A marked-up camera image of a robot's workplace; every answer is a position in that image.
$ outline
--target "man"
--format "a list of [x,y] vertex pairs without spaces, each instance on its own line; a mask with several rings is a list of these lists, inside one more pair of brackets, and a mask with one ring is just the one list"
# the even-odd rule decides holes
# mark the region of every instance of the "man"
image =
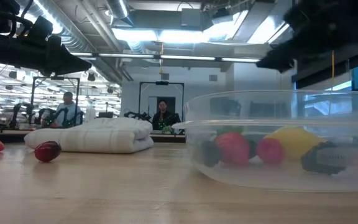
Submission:
[[[72,92],[65,92],[63,95],[63,103],[60,103],[56,109],[56,112],[59,112],[61,109],[67,108],[67,120],[71,120],[75,116],[75,103],[73,102],[73,93]],[[81,111],[81,108],[77,106],[77,114]],[[63,126],[64,120],[64,112],[61,112],[56,119],[56,125],[58,127]],[[76,117],[76,124],[80,124],[80,116],[77,115]]]
[[159,124],[172,117],[172,113],[167,111],[167,102],[165,100],[159,101],[158,108],[160,111],[153,116],[153,130],[159,130]]

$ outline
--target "wooden table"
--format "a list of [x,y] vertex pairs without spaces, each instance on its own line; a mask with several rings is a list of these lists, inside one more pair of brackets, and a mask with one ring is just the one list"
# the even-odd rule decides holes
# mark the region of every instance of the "wooden table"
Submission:
[[268,192],[213,181],[183,144],[132,155],[63,153],[36,161],[22,144],[0,154],[0,223],[358,223],[358,193]]

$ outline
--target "white towel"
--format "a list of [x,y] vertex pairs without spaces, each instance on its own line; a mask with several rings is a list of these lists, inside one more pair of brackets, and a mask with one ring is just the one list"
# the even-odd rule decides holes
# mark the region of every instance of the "white towel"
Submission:
[[40,129],[24,137],[35,149],[56,141],[65,152],[133,153],[153,146],[152,124],[132,118],[98,118],[68,129]]

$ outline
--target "yellow toy lemon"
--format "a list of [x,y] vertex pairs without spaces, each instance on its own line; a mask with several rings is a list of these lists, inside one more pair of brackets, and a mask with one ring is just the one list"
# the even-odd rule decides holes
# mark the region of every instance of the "yellow toy lemon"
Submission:
[[264,138],[278,140],[285,151],[285,158],[291,161],[300,161],[310,149],[327,141],[299,127],[283,127]]

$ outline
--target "plastic container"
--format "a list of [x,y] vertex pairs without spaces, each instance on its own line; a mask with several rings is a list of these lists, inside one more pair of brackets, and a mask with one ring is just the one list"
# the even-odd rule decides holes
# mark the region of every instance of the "plastic container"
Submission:
[[235,91],[185,105],[198,170],[227,184],[358,191],[358,92]]

